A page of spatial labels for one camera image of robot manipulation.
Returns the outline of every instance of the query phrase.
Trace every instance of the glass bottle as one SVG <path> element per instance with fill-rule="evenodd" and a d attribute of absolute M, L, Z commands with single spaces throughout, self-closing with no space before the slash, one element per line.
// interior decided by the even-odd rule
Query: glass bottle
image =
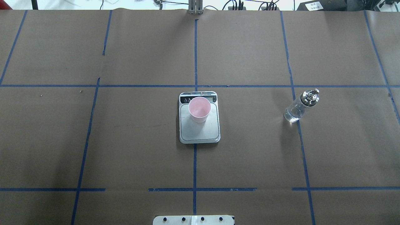
<path fill-rule="evenodd" d="M 289 122 L 294 123 L 304 116 L 304 113 L 308 108 L 313 107 L 320 100 L 318 93 L 320 90 L 306 90 L 296 100 L 294 100 L 290 106 L 286 109 L 285 119 Z"/>

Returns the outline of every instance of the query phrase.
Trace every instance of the metal bracket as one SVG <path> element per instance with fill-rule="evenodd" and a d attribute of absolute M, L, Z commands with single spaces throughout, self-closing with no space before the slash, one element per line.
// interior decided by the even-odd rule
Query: metal bracket
<path fill-rule="evenodd" d="M 203 14 L 203 0 L 189 0 L 189 14 Z"/>
<path fill-rule="evenodd" d="M 158 5 L 160 7 L 160 10 L 162 9 L 162 0 L 154 0 L 154 4 Z"/>

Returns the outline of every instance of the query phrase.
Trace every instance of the clear liquid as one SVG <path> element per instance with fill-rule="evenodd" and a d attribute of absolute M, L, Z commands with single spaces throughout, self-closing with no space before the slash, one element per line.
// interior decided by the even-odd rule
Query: clear liquid
<path fill-rule="evenodd" d="M 285 116 L 285 119 L 288 120 L 291 123 L 294 123 L 298 121 L 301 118 L 301 111 L 298 108 L 291 107 L 286 109 L 286 112 L 283 114 Z"/>

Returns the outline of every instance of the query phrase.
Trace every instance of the scale platform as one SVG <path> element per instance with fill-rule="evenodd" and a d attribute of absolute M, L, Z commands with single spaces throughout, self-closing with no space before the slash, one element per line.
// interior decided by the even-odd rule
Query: scale platform
<path fill-rule="evenodd" d="M 189 113 L 189 102 L 198 96 L 211 103 L 211 111 L 203 123 L 194 122 Z M 179 95 L 179 139 L 184 144 L 216 143 L 221 139 L 217 93 L 184 92 Z"/>

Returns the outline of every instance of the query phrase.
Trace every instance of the black device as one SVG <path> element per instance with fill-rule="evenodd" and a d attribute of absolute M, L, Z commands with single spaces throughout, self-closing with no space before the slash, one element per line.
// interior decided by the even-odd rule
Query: black device
<path fill-rule="evenodd" d="M 313 0 L 300 3 L 297 11 L 346 11 L 346 9 L 345 0 Z"/>

